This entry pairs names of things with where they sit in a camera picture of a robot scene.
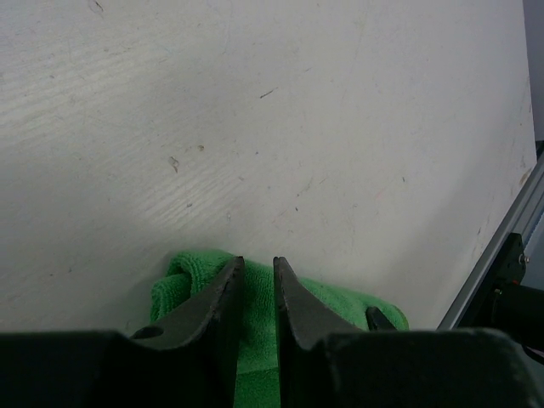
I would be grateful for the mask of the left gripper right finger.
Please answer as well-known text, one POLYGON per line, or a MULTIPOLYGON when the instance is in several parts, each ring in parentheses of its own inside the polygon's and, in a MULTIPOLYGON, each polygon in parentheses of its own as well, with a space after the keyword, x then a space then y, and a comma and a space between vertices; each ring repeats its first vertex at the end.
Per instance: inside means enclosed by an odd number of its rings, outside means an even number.
POLYGON ((362 331, 274 260, 284 407, 540 407, 543 388, 514 342, 488 329, 362 331))

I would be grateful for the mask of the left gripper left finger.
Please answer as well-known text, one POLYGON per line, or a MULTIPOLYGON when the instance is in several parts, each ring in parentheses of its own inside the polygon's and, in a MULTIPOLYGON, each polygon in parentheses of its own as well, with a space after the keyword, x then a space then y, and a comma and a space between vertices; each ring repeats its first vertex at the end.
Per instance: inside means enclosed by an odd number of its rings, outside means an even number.
POLYGON ((3 407, 231 407, 245 264, 131 337, 116 331, 4 333, 3 407))

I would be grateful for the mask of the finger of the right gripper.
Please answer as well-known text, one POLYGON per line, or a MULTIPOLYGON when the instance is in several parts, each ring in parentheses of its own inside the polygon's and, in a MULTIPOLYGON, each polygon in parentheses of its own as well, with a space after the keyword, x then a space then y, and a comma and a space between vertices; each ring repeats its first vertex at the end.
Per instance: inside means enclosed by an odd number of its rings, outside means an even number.
POLYGON ((394 324, 378 307, 369 307, 365 312, 368 329, 375 331, 396 331, 394 324))

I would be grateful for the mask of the green microfiber towel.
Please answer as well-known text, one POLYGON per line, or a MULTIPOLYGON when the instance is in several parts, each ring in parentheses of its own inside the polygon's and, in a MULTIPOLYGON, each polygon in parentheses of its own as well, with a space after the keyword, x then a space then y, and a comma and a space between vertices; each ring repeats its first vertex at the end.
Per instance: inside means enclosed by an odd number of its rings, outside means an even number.
MULTIPOLYGON (((159 320, 203 290, 234 257, 220 250, 184 251, 173 256, 167 273, 151 288, 150 320, 159 320)), ((301 277, 299 281, 329 309, 366 331, 366 310, 379 308, 394 328, 408 320, 378 297, 301 277)), ((281 405, 275 333, 273 267, 245 261, 244 309, 235 388, 236 407, 281 405)))

